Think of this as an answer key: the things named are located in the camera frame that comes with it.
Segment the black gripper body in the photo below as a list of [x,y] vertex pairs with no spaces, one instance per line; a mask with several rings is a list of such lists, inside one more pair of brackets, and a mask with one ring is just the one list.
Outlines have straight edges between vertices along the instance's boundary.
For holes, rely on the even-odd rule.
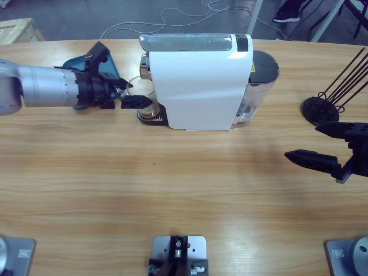
[[119,78],[110,73],[92,75],[89,71],[75,70],[75,76],[78,86],[76,110],[96,107],[114,109],[115,99],[125,90],[117,87]]
[[336,178],[336,182],[341,184],[344,184],[352,174],[367,177],[367,136],[357,136],[345,141],[352,150],[352,156]]

